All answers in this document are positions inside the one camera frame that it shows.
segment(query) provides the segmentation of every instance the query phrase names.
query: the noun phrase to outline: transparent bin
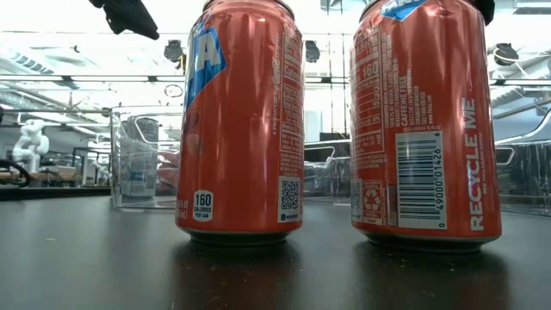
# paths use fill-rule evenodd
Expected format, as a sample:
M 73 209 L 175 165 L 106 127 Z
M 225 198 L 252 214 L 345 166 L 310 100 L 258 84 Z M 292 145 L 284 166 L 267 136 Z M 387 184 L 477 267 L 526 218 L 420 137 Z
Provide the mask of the transparent bin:
M 501 209 L 551 215 L 551 142 L 500 144 L 496 159 Z
M 112 195 L 117 208 L 175 208 L 183 107 L 111 111 Z
M 305 200 L 350 205 L 350 140 L 306 143 L 304 159 Z

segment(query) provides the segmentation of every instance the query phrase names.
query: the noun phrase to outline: barcode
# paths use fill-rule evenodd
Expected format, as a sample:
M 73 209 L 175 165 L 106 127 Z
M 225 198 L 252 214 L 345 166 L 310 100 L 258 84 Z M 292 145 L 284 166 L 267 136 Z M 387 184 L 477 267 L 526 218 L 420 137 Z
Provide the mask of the barcode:
M 396 135 L 398 226 L 447 229 L 442 132 Z

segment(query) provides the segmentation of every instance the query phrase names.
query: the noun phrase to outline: robotic arm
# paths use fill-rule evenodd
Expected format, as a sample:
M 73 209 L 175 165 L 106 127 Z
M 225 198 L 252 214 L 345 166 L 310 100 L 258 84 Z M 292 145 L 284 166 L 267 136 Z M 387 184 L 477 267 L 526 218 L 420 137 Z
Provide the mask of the robotic arm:
M 14 145 L 14 161 L 28 160 L 28 171 L 33 173 L 38 171 L 40 165 L 40 155 L 46 154 L 50 150 L 50 140 L 42 135 L 42 128 L 45 123 L 43 120 L 28 120 L 21 127 L 21 137 Z
M 484 18 L 484 23 L 488 26 L 493 20 L 493 13 L 496 9 L 496 3 L 493 0 L 470 0 L 471 4 L 480 11 Z
M 107 23 L 115 34 L 125 30 L 156 40 L 157 24 L 141 0 L 89 0 L 98 9 L 103 8 Z
M 105 179 L 108 179 L 111 177 L 111 174 L 109 173 L 107 167 L 98 163 L 96 159 L 92 160 L 92 165 L 96 167 L 97 174 L 99 177 L 103 177 Z

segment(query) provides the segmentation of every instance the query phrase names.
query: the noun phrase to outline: table surface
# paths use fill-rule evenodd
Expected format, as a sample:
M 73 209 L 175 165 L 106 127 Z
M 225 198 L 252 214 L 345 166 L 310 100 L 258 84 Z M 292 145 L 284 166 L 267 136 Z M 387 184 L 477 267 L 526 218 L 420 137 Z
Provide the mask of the table surface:
M 0 309 L 551 309 L 551 218 L 504 213 L 499 240 L 446 256 L 372 246 L 344 206 L 304 217 L 234 249 L 108 197 L 0 202 Z

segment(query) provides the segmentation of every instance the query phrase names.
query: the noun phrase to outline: soda can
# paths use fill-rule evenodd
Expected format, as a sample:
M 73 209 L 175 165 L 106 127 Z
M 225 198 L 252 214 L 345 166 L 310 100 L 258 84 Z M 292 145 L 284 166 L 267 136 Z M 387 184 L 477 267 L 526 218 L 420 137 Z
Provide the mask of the soda can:
M 207 1 L 189 36 L 176 224 L 225 245 L 302 225 L 302 38 L 279 0 Z
M 501 234 L 484 21 L 462 0 L 381 0 L 350 52 L 352 225 L 477 251 Z

